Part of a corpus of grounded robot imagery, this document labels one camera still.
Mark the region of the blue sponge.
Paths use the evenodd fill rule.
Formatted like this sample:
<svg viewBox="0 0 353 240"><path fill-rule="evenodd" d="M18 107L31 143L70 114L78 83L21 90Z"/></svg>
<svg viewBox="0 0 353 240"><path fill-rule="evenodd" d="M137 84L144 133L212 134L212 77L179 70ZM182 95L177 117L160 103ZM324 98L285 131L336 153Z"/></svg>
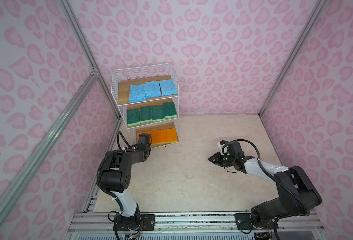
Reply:
<svg viewBox="0 0 353 240"><path fill-rule="evenodd" d="M145 84L131 85L129 89L129 102L144 102L146 101Z"/></svg>
<svg viewBox="0 0 353 240"><path fill-rule="evenodd" d="M158 98L162 96L159 81L146 82L144 85L145 85L145 97L147 99Z"/></svg>
<svg viewBox="0 0 353 240"><path fill-rule="evenodd" d="M171 96L178 94L178 90L172 79L159 81L159 86L162 96Z"/></svg>

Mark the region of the green scouring pad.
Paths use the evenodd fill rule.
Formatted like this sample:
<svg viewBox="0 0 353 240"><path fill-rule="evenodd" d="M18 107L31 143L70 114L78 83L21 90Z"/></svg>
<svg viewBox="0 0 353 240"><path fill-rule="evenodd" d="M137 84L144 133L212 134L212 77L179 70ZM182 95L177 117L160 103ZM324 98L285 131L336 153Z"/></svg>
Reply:
<svg viewBox="0 0 353 240"><path fill-rule="evenodd" d="M139 109L132 109L126 111L127 126L136 126L140 124L140 112Z"/></svg>
<svg viewBox="0 0 353 240"><path fill-rule="evenodd" d="M152 106L152 121L160 122L165 120L163 105Z"/></svg>
<svg viewBox="0 0 353 240"><path fill-rule="evenodd" d="M139 109L139 120L140 123L152 122L152 106L145 106Z"/></svg>
<svg viewBox="0 0 353 240"><path fill-rule="evenodd" d="M172 119L178 116L174 102L163 103L162 106L165 119Z"/></svg>

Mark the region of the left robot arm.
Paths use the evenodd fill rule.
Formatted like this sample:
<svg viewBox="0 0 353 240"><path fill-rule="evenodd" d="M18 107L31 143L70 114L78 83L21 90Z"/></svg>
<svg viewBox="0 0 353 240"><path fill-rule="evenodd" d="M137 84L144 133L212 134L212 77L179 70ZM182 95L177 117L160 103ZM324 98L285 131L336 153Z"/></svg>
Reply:
<svg viewBox="0 0 353 240"><path fill-rule="evenodd" d="M96 184L118 204L119 210L111 211L114 216L107 216L113 222L113 230L140 232L143 223L139 206L130 193L129 184L132 166L145 162L150 155L152 137L150 134L139 134L137 143L130 145L119 131L116 143L118 149L107 152L98 167Z"/></svg>

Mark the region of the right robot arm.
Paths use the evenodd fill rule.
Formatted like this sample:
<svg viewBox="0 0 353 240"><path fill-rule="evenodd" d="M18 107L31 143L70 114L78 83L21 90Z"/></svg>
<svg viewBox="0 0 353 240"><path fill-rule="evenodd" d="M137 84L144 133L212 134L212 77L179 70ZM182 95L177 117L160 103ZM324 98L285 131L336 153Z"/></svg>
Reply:
<svg viewBox="0 0 353 240"><path fill-rule="evenodd" d="M263 178L277 187L277 198L252 208L248 220L252 227L275 227L278 219L309 216L322 203L321 195L302 167L263 162L257 146L249 140L222 140L218 147L219 152L209 157L209 162L224 169L233 167L235 173Z"/></svg>

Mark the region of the orange sponge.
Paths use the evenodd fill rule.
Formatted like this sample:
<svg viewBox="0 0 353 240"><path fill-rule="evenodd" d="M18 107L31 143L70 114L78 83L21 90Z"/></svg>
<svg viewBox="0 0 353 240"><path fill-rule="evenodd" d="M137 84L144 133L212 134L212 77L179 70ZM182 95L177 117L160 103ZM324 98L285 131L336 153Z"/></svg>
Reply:
<svg viewBox="0 0 353 240"><path fill-rule="evenodd" d="M158 130L157 131L157 143L165 144L167 143L167 130Z"/></svg>
<svg viewBox="0 0 353 240"><path fill-rule="evenodd" d="M148 131L148 134L151 136L151 144L157 144L158 143L158 133L157 131Z"/></svg>
<svg viewBox="0 0 353 240"><path fill-rule="evenodd" d="M138 132L138 133L137 133L137 142L139 141L139 136L140 136L141 134L147 134L147 131L146 131L146 132Z"/></svg>
<svg viewBox="0 0 353 240"><path fill-rule="evenodd" d="M167 135L167 143L176 143L179 141L177 130L175 128L167 129L166 135Z"/></svg>

